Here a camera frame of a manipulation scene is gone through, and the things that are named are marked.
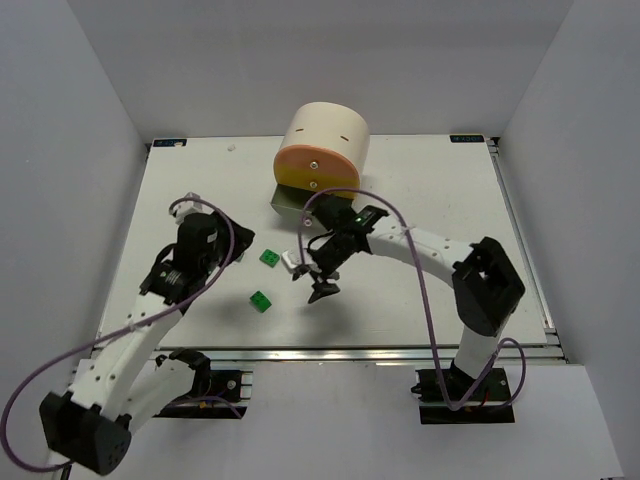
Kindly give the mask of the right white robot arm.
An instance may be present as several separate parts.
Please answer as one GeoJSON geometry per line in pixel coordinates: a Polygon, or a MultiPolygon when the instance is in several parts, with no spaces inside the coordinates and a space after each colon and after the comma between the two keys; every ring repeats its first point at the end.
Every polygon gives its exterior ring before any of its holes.
{"type": "Polygon", "coordinates": [[[336,196],[310,200],[305,207],[325,229],[318,248],[299,243],[293,279],[312,279],[310,302],[339,293],[339,268],[366,253],[412,265],[418,277],[431,275],[450,287],[463,332],[447,370],[436,370],[444,402],[452,410],[469,400],[489,374],[504,345],[501,335],[526,288],[502,245],[451,240],[410,227],[390,204],[355,210],[336,196]]]}

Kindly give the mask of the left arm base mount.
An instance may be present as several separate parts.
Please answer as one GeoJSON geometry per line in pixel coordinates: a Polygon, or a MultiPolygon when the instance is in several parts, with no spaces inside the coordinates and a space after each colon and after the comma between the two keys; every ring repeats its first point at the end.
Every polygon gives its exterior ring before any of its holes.
{"type": "Polygon", "coordinates": [[[165,406],[156,418],[241,420],[248,408],[252,385],[251,371],[210,368],[197,387],[165,406]]]}

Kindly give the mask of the cream drawer cabinet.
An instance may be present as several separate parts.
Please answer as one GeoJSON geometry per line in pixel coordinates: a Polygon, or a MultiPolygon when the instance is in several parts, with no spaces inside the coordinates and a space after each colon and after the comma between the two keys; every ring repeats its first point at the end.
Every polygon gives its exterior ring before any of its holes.
{"type": "MultiPolygon", "coordinates": [[[[369,127],[359,113],[339,104],[311,102],[296,111],[279,150],[291,145],[331,149],[352,161],[361,176],[369,144],[369,127]]],[[[357,189],[344,189],[338,195],[353,200],[357,189]]]]}

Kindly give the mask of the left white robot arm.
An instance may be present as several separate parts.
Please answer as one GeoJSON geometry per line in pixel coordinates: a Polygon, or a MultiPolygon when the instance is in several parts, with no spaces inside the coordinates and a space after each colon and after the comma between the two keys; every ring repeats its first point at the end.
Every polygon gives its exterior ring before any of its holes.
{"type": "Polygon", "coordinates": [[[134,433],[178,399],[198,399],[211,386],[210,361],[179,348],[138,376],[213,273],[253,243],[254,232],[219,213],[194,211],[179,222],[139,287],[125,335],[112,338],[62,395],[48,394],[39,413],[51,450],[105,476],[124,459],[134,433]]]}

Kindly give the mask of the yellow drawer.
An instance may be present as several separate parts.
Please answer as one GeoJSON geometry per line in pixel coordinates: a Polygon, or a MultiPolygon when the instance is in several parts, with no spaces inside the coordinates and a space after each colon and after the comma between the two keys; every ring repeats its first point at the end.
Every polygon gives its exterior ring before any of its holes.
{"type": "Polygon", "coordinates": [[[278,164],[274,166],[276,182],[280,185],[319,192],[329,188],[360,187],[360,172],[347,163],[322,163],[319,160],[278,164]]]}

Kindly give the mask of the orange top drawer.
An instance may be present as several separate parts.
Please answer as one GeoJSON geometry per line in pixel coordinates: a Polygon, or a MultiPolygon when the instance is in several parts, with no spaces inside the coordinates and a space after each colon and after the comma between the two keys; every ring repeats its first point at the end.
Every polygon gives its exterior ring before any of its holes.
{"type": "Polygon", "coordinates": [[[321,179],[356,181],[359,171],[343,154],[310,145],[291,145],[280,149],[274,158],[278,183],[298,185],[321,179]]]}

